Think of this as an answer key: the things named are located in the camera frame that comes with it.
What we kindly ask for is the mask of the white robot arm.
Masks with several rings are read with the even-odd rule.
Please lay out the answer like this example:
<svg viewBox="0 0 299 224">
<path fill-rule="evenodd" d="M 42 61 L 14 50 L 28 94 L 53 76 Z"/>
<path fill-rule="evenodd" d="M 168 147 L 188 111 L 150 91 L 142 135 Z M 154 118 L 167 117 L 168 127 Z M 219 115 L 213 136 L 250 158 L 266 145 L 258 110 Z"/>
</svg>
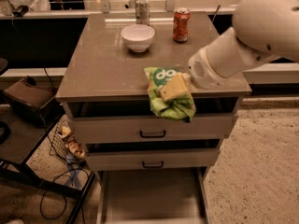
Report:
<svg viewBox="0 0 299 224">
<path fill-rule="evenodd" d="M 204 11 L 192 12 L 192 41 L 172 45 L 160 65 L 189 75 L 196 97 L 250 93 L 242 73 L 278 58 L 299 59 L 298 0 L 240 0 L 221 35 Z"/>
</svg>

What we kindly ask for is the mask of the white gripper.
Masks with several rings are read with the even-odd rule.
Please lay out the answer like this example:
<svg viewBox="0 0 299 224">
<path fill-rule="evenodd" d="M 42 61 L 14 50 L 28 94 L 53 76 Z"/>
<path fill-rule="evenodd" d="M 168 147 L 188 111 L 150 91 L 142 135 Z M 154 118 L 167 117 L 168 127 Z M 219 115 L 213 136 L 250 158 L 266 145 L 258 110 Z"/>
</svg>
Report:
<svg viewBox="0 0 299 224">
<path fill-rule="evenodd" d="M 211 46 L 199 49 L 188 60 L 187 68 L 195 87 L 211 89 L 223 84 L 227 77 L 222 69 L 226 58 L 219 50 Z M 160 94 L 165 102 L 189 94 L 184 76 L 177 73 L 161 89 Z"/>
</svg>

